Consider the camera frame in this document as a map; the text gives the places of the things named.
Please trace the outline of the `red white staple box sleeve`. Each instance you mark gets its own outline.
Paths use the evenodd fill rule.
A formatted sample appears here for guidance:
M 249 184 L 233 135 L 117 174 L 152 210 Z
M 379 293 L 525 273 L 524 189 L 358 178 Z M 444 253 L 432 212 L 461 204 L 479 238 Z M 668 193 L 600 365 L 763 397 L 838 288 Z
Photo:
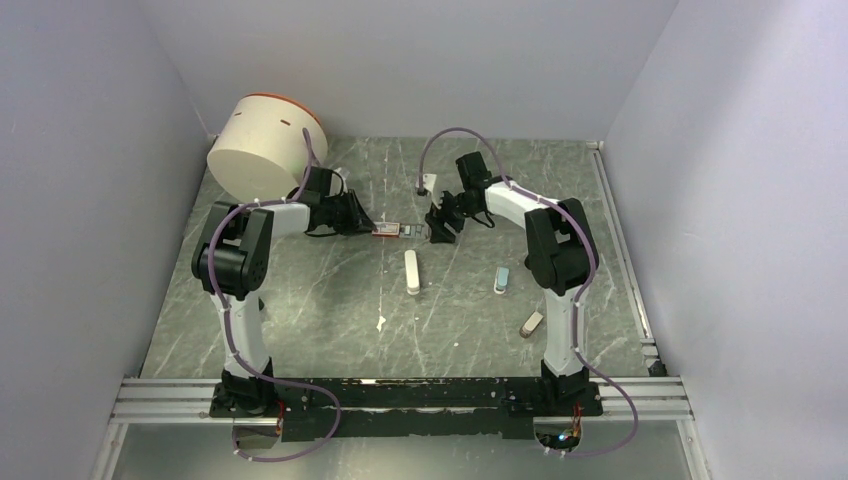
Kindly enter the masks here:
M 376 222 L 372 235 L 375 237 L 397 238 L 400 236 L 402 225 L 397 222 Z

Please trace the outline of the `beige brown small stapler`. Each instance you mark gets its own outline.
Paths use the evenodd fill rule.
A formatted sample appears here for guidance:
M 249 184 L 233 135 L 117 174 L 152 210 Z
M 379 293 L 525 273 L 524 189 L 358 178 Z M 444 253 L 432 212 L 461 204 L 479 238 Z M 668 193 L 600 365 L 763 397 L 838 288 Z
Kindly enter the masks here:
M 544 320 L 544 315 L 538 311 L 534 311 L 519 329 L 519 335 L 522 338 L 530 337 Z

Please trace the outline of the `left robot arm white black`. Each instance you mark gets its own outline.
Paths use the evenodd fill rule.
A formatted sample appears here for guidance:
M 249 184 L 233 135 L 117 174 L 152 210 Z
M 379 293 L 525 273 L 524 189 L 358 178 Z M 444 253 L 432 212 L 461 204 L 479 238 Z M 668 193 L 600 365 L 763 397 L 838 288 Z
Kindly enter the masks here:
M 217 202 L 210 209 L 192 257 L 192 273 L 219 316 L 227 354 L 223 397 L 231 409 L 261 416 L 273 409 L 277 388 L 260 319 L 258 291 L 276 238 L 322 228 L 327 236 L 376 229 L 355 192 L 336 171 L 310 167 L 287 196 L 246 204 Z

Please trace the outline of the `long white stapler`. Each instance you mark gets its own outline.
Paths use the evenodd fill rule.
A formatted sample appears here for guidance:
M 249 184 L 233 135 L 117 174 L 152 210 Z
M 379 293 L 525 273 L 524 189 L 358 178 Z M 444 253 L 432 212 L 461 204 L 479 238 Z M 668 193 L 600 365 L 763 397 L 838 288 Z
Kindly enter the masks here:
M 421 290 L 420 273 L 417 254 L 412 249 L 404 252 L 404 269 L 407 293 L 412 296 L 418 295 Z

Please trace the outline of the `cardboard tray with staples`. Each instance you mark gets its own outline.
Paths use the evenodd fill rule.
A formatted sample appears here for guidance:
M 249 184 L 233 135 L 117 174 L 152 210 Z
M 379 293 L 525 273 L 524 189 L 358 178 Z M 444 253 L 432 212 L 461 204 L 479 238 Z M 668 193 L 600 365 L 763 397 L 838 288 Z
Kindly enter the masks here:
M 429 227 L 426 224 L 401 224 L 398 237 L 403 239 L 428 239 L 430 236 Z

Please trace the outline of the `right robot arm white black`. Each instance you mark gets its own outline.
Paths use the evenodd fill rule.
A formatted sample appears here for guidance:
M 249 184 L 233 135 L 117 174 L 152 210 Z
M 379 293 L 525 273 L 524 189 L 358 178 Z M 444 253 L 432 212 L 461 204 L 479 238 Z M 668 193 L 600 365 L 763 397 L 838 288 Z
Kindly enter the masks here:
M 483 156 L 472 152 L 456 160 L 463 191 L 443 191 L 425 215 L 434 244 L 452 244 L 467 219 L 479 214 L 494 226 L 506 219 L 525 233 L 525 267 L 543 290 L 547 343 L 542 360 L 539 398 L 550 413 L 562 414 L 589 386 L 589 368 L 581 356 L 585 315 L 580 297 L 598 266 L 594 241 L 582 204 L 576 199 L 554 201 L 495 177 Z

